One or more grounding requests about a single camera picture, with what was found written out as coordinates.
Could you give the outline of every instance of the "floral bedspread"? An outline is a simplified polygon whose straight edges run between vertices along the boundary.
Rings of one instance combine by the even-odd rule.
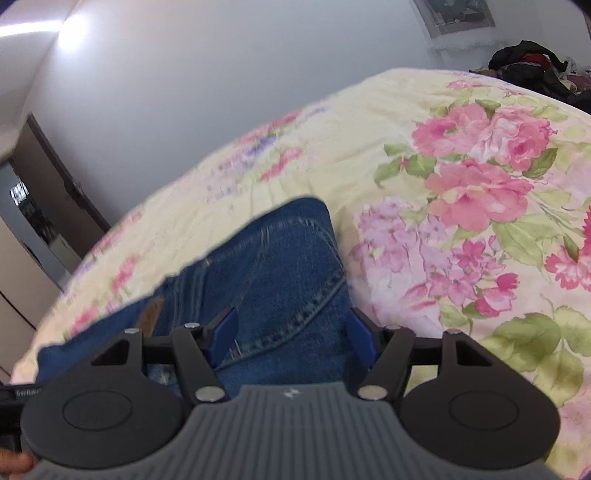
[[[521,372],[560,408],[548,464],[582,478],[591,465],[591,117],[469,73],[392,70],[208,156],[87,256],[13,381],[34,379],[41,346],[150,293],[302,195],[329,207],[353,302],[380,325],[423,336],[460,328]]]

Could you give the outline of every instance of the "clothing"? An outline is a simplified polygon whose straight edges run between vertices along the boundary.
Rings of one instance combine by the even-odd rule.
[[[217,369],[232,396],[243,384],[304,384],[365,371],[345,331],[351,308],[330,216],[324,203],[297,199],[255,219],[204,259],[167,278],[144,298],[60,346],[38,355],[38,381],[64,373],[109,339],[134,327],[154,299],[164,298],[154,336],[188,322],[206,325],[227,307],[238,311],[235,346]],[[149,377],[178,393],[174,368]]]
[[[497,51],[488,63],[488,67],[491,70],[499,70],[505,65],[523,61],[523,57],[531,53],[541,53],[544,55],[548,55],[548,58],[552,62],[552,65],[559,72],[563,72],[566,70],[568,62],[560,61],[554,52],[530,40],[521,40],[521,42],[519,42],[518,45],[514,45],[512,47],[505,47]]]
[[[511,63],[500,68],[496,73],[498,78],[506,82],[542,93],[561,102],[571,103],[569,99],[574,97],[571,91],[561,83],[554,70],[545,70],[537,63],[524,61]]]

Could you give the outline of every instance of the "ceiling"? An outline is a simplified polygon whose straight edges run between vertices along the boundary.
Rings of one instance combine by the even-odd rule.
[[[0,15],[0,27],[64,21],[79,0],[18,0]],[[21,109],[57,32],[0,37],[0,137],[18,126]]]

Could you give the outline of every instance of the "wall picture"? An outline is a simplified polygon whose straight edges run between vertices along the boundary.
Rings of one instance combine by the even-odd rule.
[[[494,27],[485,0],[414,0],[432,38],[472,28]]]

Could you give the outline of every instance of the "hand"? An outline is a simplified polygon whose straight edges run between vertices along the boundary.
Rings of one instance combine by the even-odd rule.
[[[30,453],[16,453],[0,448],[0,474],[10,475],[10,480],[17,480],[34,467]]]

